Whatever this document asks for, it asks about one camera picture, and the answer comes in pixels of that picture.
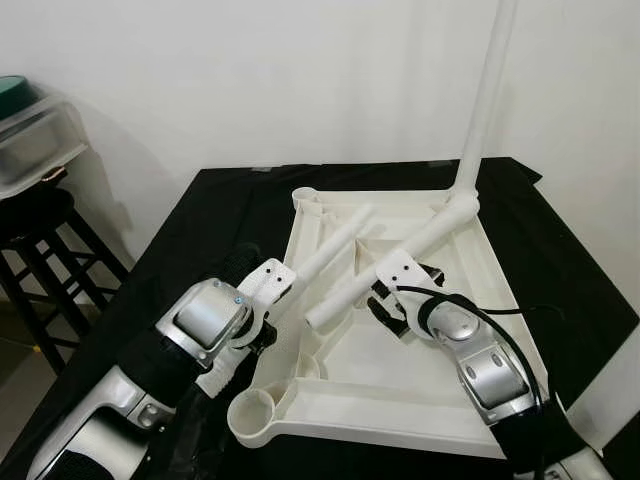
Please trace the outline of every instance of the stool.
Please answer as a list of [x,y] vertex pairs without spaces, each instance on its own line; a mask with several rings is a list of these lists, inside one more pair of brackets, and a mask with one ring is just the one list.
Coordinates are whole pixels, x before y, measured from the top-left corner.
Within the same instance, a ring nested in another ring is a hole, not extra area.
[[[63,224],[73,230],[91,253],[75,252],[67,247],[56,232]],[[64,190],[38,187],[1,201],[0,225],[0,285],[47,361],[59,374],[65,362],[56,345],[77,347],[78,343],[51,337],[47,326],[58,314],[62,314],[78,337],[83,337],[89,332],[90,325],[74,298],[84,291],[102,311],[108,303],[105,294],[113,295],[116,292],[98,287],[88,275],[89,268],[96,262],[102,262],[120,282],[124,281],[128,272],[74,209],[72,195]],[[40,242],[47,247],[42,252],[37,247]],[[14,274],[2,253],[4,250],[17,252],[26,267]],[[52,255],[69,271],[66,280],[58,279],[47,263]],[[30,274],[36,278],[46,295],[24,291],[20,282]],[[46,318],[40,319],[31,302],[50,303],[55,309]]]

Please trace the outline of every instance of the white plastic tray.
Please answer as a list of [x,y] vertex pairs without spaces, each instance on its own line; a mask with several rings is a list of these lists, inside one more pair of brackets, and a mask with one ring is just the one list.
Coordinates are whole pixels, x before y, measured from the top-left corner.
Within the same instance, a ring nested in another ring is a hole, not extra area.
[[[398,339],[362,300],[322,334],[303,320],[310,306],[424,224],[442,207],[446,192],[296,192],[285,257],[294,270],[359,206],[372,203],[375,213],[278,322],[278,341],[260,357],[251,387],[229,408],[229,426],[240,443],[260,447],[275,435],[295,434],[504,458],[453,364],[437,347],[413,333]],[[442,269],[445,288],[481,307],[516,306],[477,219],[419,261]],[[496,320],[546,385],[544,365],[522,317]]]

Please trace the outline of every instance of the black cloth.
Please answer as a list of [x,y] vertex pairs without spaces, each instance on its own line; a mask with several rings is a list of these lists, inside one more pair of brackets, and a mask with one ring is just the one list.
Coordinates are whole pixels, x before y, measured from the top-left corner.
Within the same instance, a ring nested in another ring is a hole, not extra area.
[[[451,185],[456,168],[456,161],[441,161],[201,171],[47,393],[0,466],[0,478],[24,478],[41,442],[113,365],[118,350],[153,325],[191,284],[215,273],[234,245],[253,242],[264,256],[282,258],[294,217],[293,189],[443,189]],[[539,178],[513,159],[484,160],[479,215],[518,303],[552,303],[566,312],[563,325],[537,313],[526,320],[568,406],[638,317],[533,186]],[[245,362],[213,401],[192,388],[164,437],[154,441],[152,461],[140,476],[381,478],[397,475],[399,469],[422,469],[431,478],[511,478],[500,460],[304,437],[279,436],[263,448],[246,449],[228,432],[225,415],[229,401],[249,383],[251,368]],[[608,467],[618,478],[640,478],[634,456],[640,452],[638,425],[637,419],[631,422],[605,450]]]

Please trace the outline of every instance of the white rod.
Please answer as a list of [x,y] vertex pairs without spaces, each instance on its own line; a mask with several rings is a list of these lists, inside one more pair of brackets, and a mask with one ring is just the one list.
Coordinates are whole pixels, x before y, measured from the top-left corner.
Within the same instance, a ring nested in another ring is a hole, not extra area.
[[640,327],[629,335],[569,408],[567,418],[596,450],[604,448],[640,412]]
[[372,214],[373,207],[370,204],[365,204],[360,207],[346,224],[338,228],[338,230],[322,243],[318,251],[296,270],[297,279],[305,283],[310,282],[333,260],[342,247],[355,238],[356,234]]
[[[401,242],[397,248],[405,250],[413,257],[419,256],[442,237],[471,220],[478,213],[478,208],[475,195],[459,193],[452,197],[424,227]],[[307,322],[314,329],[321,328],[367,292],[377,279],[376,267],[371,265],[336,294],[309,310],[305,314]]]
[[498,3],[476,102],[471,114],[469,132],[458,166],[456,181],[453,184],[454,191],[475,191],[484,142],[491,125],[491,113],[500,86],[517,3],[517,0],[500,0]]

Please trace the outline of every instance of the green lid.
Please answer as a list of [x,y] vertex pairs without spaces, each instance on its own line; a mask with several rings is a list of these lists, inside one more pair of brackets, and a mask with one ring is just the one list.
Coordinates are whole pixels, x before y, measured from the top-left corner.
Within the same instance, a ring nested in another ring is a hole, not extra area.
[[26,78],[0,77],[0,121],[38,101],[38,95]]

